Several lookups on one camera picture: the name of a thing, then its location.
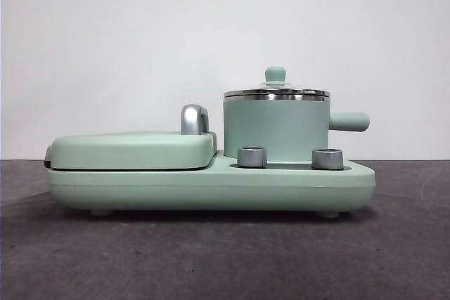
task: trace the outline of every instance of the appliance base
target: appliance base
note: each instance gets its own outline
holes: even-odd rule
[[[203,169],[164,171],[48,170],[52,195],[74,209],[106,216],[113,210],[279,210],[315,211],[335,218],[367,205],[375,172],[344,161],[345,170],[310,168],[310,162],[236,167],[234,158],[216,153]]]

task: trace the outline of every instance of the dark gray surface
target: dark gray surface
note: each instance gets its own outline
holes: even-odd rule
[[[1,163],[3,300],[450,299],[450,161],[365,161],[369,207],[92,218]]]

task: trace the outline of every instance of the silver knob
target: silver knob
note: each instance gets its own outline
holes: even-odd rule
[[[339,149],[316,149],[312,150],[311,166],[322,170],[344,169],[342,150]]]
[[[266,149],[260,147],[239,148],[238,166],[244,168],[264,168],[266,165]]]

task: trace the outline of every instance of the small pot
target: small pot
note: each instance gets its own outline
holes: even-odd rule
[[[285,75],[284,68],[269,67],[262,87],[224,94],[225,156],[262,147],[272,162],[309,161],[312,150],[328,147],[328,130],[368,128],[366,114],[330,115],[329,92],[290,88]]]

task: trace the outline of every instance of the glass lid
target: glass lid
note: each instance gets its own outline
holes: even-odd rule
[[[227,91],[224,94],[225,98],[236,96],[251,96],[251,97],[270,97],[270,94],[277,96],[287,96],[287,98],[295,99],[298,96],[319,96],[329,98],[330,93],[327,91],[320,91],[317,89],[294,89],[290,83],[285,81],[286,71],[283,67],[269,67],[266,69],[266,81],[261,84],[258,89],[243,89],[239,91]]]

